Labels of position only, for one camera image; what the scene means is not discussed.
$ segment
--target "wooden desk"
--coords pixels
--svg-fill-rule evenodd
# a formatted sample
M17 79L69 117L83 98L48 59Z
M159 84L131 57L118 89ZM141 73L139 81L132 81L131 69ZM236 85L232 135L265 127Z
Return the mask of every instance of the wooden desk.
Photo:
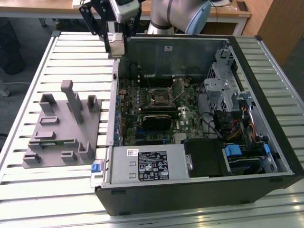
M150 20L150 1L142 4L142 19ZM212 8L208 22L234 23L236 24L233 35L241 35L250 12L242 12L239 9L227 7ZM0 0L0 17L11 18L82 18L78 9L73 9L72 0Z
M245 0L253 13L243 35L260 35L282 66L304 33L303 0Z

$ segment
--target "blue tab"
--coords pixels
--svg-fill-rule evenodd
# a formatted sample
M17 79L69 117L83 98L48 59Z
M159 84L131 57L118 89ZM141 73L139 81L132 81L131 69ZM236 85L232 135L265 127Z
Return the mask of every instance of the blue tab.
M239 145L228 145L225 147L226 156L242 155Z
M267 154L270 153L270 148L269 148L268 144L264 144L264 149L265 149Z
M225 153L227 157L231 155L228 147L225 147Z
M101 172L101 164L93 163L91 166L91 172Z

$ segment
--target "warning label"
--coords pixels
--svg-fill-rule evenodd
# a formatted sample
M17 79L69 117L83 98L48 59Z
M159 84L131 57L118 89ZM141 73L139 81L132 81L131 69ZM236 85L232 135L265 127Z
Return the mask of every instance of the warning label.
M167 152L138 152L138 179L140 181L169 179Z

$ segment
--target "white cable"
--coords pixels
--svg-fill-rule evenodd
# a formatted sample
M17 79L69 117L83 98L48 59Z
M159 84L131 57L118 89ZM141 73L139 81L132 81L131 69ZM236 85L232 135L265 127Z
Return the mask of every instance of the white cable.
M5 85L9 85L9 84L30 84L30 82L8 82L8 83L4 83Z

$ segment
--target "metal slatted table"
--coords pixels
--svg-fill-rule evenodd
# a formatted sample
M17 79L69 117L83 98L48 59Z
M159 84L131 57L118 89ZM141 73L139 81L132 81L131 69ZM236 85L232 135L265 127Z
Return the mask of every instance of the metal slatted table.
M253 72L304 164L304 104L263 42L238 37ZM0 154L0 227L303 227L304 180L276 190L253 204L111 217L90 187L89 165L23 169L22 158L38 120L42 93L60 92L63 79L74 81L80 99L102 99L98 158L105 157L105 139L113 61L98 37L62 32L52 37ZM248 89L241 72L243 87Z

